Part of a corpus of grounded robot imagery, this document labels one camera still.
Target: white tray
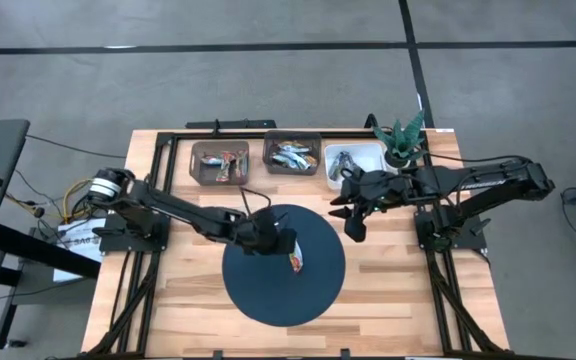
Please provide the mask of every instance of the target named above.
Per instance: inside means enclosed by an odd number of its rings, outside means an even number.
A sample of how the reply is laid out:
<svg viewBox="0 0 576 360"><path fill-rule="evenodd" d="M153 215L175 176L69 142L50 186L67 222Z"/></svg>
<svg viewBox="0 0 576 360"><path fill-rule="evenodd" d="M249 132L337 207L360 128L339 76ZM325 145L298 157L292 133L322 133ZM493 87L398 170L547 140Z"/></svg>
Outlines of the white tray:
<svg viewBox="0 0 576 360"><path fill-rule="evenodd" d="M340 176L337 181L332 181L328 177L328 171L337 155L342 151L348 152L355 163L366 172L386 169L384 165L384 150L378 143L328 145L324 149L326 180L328 181L328 187L333 190L341 189L343 178Z"/></svg>

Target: brown tray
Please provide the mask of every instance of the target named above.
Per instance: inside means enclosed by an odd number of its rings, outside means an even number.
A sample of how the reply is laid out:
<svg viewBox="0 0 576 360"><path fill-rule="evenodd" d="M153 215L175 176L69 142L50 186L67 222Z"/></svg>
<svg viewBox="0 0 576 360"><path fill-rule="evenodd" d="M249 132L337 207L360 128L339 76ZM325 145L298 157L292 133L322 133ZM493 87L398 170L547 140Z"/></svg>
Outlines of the brown tray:
<svg viewBox="0 0 576 360"><path fill-rule="evenodd" d="M235 164L230 165L228 174L230 181L219 182L217 181L217 174L221 170L220 166L206 165L201 162L201 158L205 155L220 155L223 151L237 152L246 150L246 160L248 163L248 171L246 175L241 178L235 176ZM250 174L250 149L246 141L200 141L192 146L190 158L190 176L193 177L200 185L244 185L248 182Z"/></svg>

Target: plant pot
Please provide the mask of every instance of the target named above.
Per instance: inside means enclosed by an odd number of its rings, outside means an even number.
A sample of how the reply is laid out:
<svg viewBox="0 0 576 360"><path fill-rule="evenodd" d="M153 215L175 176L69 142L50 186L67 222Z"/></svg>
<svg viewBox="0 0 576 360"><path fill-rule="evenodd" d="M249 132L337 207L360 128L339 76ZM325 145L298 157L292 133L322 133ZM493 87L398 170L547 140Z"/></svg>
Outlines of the plant pot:
<svg viewBox="0 0 576 360"><path fill-rule="evenodd" d="M389 152L384 152L384 159L388 171L398 174L399 169L410 166L410 160L400 159Z"/></svg>

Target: black circular mat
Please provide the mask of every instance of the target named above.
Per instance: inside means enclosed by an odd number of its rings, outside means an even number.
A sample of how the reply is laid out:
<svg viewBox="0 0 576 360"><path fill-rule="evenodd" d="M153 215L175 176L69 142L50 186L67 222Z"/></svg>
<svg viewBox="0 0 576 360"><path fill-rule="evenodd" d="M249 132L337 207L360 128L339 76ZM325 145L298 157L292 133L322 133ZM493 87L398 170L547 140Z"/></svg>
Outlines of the black circular mat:
<svg viewBox="0 0 576 360"><path fill-rule="evenodd" d="M295 273L288 255L244 255L227 246L222 272L226 291L248 317L273 326L295 326L317 318L335 301L346 272L335 230L315 212L296 205L271 207L279 227L297 231L304 266Z"/></svg>

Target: paper sheet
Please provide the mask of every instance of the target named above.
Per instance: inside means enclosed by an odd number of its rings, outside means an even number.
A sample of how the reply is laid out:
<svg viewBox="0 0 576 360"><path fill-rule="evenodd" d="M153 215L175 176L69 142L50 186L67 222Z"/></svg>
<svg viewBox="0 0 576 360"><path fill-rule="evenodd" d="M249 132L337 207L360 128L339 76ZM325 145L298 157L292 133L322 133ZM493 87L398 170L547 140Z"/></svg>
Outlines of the paper sheet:
<svg viewBox="0 0 576 360"><path fill-rule="evenodd" d="M81 223L86 220L75 221L72 224L60 225L57 230L66 231L66 234L61 237L61 241L57 245L61 248L65 246L76 254L85 256L96 262L101 262L101 252L99 251L99 243L101 238L92 232L92 229L103 227L106 219L93 219L83 225ZM81 276L71 274L62 270L55 269L52 276L52 281L62 282L72 279L78 279Z"/></svg>

